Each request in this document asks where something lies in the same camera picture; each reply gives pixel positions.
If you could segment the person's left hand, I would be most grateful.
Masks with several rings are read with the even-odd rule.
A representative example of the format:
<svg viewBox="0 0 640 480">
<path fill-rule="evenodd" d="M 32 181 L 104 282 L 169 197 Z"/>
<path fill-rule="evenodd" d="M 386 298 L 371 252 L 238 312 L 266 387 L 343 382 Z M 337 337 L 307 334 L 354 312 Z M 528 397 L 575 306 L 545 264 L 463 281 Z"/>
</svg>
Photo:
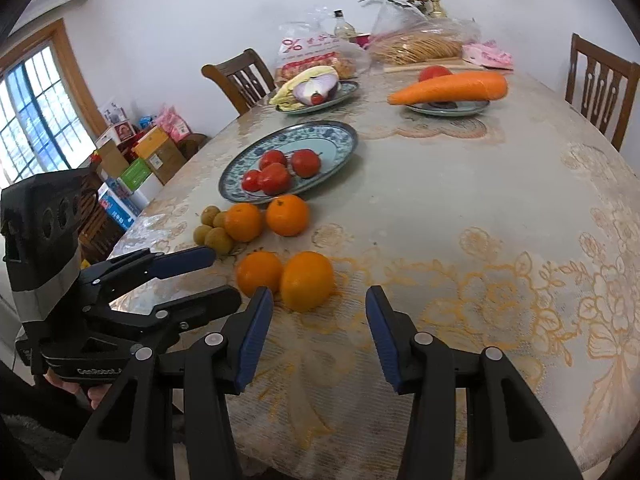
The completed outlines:
<svg viewBox="0 0 640 480">
<path fill-rule="evenodd" d="M 104 399 L 104 396 L 106 396 L 108 390 L 110 390 L 111 388 L 111 384 L 107 384 L 91 387 L 87 390 L 84 390 L 77 382 L 64 382 L 64 380 L 59 378 L 53 370 L 47 370 L 47 373 L 44 375 L 44 377 L 48 382 L 50 382 L 52 386 L 58 387 L 68 393 L 73 394 L 74 396 L 77 396 L 78 398 L 82 396 L 89 402 L 90 408 L 92 408 L 93 410 L 96 410 L 99 407 L 100 403 Z"/>
</svg>

